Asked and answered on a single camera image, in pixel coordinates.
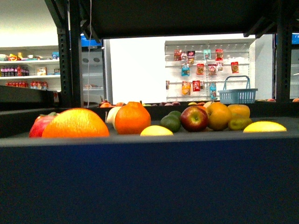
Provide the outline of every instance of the apple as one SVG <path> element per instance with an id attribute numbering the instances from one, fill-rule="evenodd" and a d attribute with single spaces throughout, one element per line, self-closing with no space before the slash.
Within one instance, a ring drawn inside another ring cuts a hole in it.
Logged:
<path id="1" fill-rule="evenodd" d="M 207 113 L 198 106 L 189 106 L 181 114 L 181 124 L 189 132 L 200 132 L 208 125 Z"/>

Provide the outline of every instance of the display rack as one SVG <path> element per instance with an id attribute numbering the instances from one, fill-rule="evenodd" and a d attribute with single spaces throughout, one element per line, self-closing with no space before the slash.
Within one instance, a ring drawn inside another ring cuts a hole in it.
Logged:
<path id="1" fill-rule="evenodd" d="M 0 141 L 2 223 L 299 223 L 299 104 L 289 103 L 288 56 L 297 0 L 192 0 L 183 7 L 173 1 L 94 0 L 92 27 L 90 1 L 45 2 L 57 26 L 61 56 L 57 112 L 82 106 L 81 32 L 92 31 L 95 39 L 222 33 L 259 37 L 277 32 L 278 102 L 255 103 L 250 109 L 261 120 L 293 116 L 292 130 L 26 139 L 22 131 L 48 110 L 1 113 L 1 131 L 9 137 L 6 130 L 21 135 Z M 1 93 L 7 96 L 6 90 Z M 26 92 L 19 93 L 24 100 Z M 170 110 L 185 108 L 148 110 L 158 122 Z M 93 111 L 103 118 L 108 110 Z M 14 128 L 23 120 L 28 123 Z"/>

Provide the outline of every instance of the white shelf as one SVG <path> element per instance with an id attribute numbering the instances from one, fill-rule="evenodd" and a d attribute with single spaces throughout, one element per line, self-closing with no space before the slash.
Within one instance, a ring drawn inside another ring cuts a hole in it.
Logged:
<path id="1" fill-rule="evenodd" d="M 60 78 L 60 75 L 49 76 L 12 76 L 12 77 L 0 77 L 0 80 L 12 80 L 12 79 L 53 79 Z"/>
<path id="2" fill-rule="evenodd" d="M 59 64 L 59 59 L 54 60 L 27 60 L 27 61 L 1 61 L 0 65 L 7 64 L 27 64 L 27 65 L 37 65 L 37 64 Z"/>
<path id="3" fill-rule="evenodd" d="M 104 90 L 104 87 L 92 87 L 92 88 L 89 88 L 89 91 L 102 91 Z"/>

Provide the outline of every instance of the orange fruit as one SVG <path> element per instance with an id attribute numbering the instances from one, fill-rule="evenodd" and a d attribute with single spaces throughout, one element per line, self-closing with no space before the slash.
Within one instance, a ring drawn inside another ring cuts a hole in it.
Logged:
<path id="1" fill-rule="evenodd" d="M 118 134 L 140 134 L 150 126 L 150 114 L 139 102 L 128 102 L 119 109 L 114 120 Z"/>
<path id="2" fill-rule="evenodd" d="M 202 105 L 198 105 L 198 104 L 197 104 L 197 106 L 198 106 L 199 108 L 203 109 L 204 111 L 206 111 L 206 108 L 205 108 L 204 106 L 202 106 Z"/>
<path id="3" fill-rule="evenodd" d="M 246 118 L 250 117 L 250 109 L 247 105 L 244 104 L 230 104 L 228 109 L 232 112 L 233 115 L 239 114 Z"/>
<path id="4" fill-rule="evenodd" d="M 212 103 L 206 108 L 206 113 L 209 118 L 208 127 L 214 131 L 222 131 L 228 127 L 228 123 L 233 117 L 229 108 L 220 103 Z"/>
<path id="5" fill-rule="evenodd" d="M 73 108 L 60 113 L 44 129 L 45 138 L 107 137 L 109 130 L 93 111 Z"/>

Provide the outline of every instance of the lemon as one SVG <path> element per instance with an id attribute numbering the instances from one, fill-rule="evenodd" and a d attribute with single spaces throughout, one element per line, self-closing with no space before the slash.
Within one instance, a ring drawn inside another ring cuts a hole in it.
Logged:
<path id="1" fill-rule="evenodd" d="M 145 128 L 140 136 L 160 136 L 160 135 L 173 135 L 172 131 L 169 129 L 159 126 L 159 125 L 152 125 Z"/>
<path id="2" fill-rule="evenodd" d="M 286 127 L 273 121 L 257 121 L 248 125 L 243 132 L 286 132 Z"/>

